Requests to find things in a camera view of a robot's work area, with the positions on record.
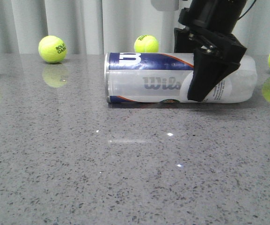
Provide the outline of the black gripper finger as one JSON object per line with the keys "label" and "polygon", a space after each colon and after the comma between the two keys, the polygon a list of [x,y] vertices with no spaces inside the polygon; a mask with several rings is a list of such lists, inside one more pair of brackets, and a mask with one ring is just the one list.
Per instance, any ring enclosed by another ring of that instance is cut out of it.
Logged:
{"label": "black gripper finger", "polygon": [[194,71],[189,85],[187,99],[201,102],[209,92],[225,77],[237,70],[240,57],[228,55],[226,58],[208,53],[206,50],[194,50]]}
{"label": "black gripper finger", "polygon": [[174,53],[193,53],[197,44],[189,39],[190,29],[189,28],[174,28]]}

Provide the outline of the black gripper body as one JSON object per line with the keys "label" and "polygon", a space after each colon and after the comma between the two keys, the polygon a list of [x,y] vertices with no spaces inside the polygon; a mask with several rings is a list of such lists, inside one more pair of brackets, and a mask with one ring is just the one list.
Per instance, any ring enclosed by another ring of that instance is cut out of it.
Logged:
{"label": "black gripper body", "polygon": [[216,56],[226,58],[236,55],[241,58],[246,47],[232,34],[242,7],[185,7],[178,22],[190,29],[189,39],[210,50]]}

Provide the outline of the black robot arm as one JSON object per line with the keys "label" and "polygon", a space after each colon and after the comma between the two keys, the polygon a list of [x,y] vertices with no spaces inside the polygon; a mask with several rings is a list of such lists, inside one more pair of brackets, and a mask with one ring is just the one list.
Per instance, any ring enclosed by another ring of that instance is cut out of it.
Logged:
{"label": "black robot arm", "polygon": [[232,31],[244,0],[194,0],[181,10],[175,28],[175,53],[193,53],[194,71],[187,98],[201,102],[225,77],[237,70],[246,52]]}

